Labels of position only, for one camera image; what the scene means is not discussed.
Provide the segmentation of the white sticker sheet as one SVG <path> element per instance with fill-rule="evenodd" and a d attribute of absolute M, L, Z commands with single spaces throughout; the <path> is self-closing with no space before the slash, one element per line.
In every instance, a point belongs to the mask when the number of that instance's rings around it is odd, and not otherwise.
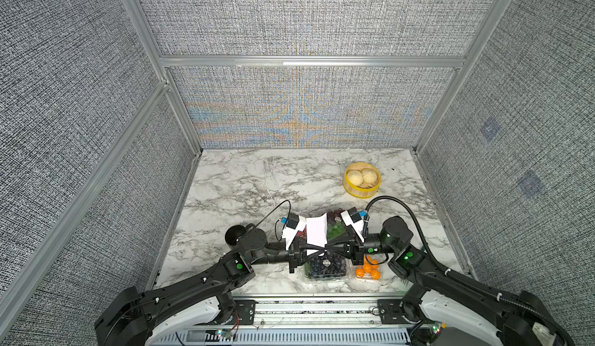
<path fill-rule="evenodd" d="M 306 219 L 306 239 L 309 245 L 324 248 L 327 244 L 327 214 Z"/>

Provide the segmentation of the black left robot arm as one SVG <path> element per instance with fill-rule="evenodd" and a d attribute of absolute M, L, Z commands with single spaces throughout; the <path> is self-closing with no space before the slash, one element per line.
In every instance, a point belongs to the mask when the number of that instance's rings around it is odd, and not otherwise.
<path fill-rule="evenodd" d="M 214 300 L 214 314 L 207 322 L 225 321 L 235 309 L 232 291 L 256 275 L 253 265 L 287 262 L 290 269 L 304 265 L 325 251 L 325 245 L 295 239 L 290 248 L 271 244 L 267 234 L 250 224 L 237 225 L 226 233 L 229 252 L 197 275 L 156 290 L 140 292 L 129 287 L 120 292 L 95 321 L 99 345 L 145 345 L 157 336 L 157 328 L 183 311 Z"/>

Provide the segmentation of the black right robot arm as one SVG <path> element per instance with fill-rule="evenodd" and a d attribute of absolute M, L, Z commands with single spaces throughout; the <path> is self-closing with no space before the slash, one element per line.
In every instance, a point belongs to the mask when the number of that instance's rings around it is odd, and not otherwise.
<path fill-rule="evenodd" d="M 573 338 L 529 292 L 498 290 L 436 262 L 411 244 L 401 217 L 387 219 L 381 232 L 365 239 L 353 227 L 326 248 L 347 258 L 383 254 L 388 268 L 412 287 L 401 299 L 401 314 L 412 323 L 453 326 L 490 345 L 572 345 Z"/>

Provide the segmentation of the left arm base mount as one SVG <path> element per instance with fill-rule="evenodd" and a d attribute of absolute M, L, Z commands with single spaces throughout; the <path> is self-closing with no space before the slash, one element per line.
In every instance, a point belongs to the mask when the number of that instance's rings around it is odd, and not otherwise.
<path fill-rule="evenodd" d="M 231 315 L 222 322 L 223 327 L 232 327 L 234 325 L 254 325 L 256 316 L 255 300 L 237 300 L 235 309 Z"/>

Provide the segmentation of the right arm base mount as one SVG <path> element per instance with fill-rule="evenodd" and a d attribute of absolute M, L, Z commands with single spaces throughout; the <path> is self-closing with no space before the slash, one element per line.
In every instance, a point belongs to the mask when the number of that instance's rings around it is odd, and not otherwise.
<path fill-rule="evenodd" d="M 383 325 L 417 324 L 407 318 L 400 299 L 380 299 L 377 301 L 378 317 Z"/>

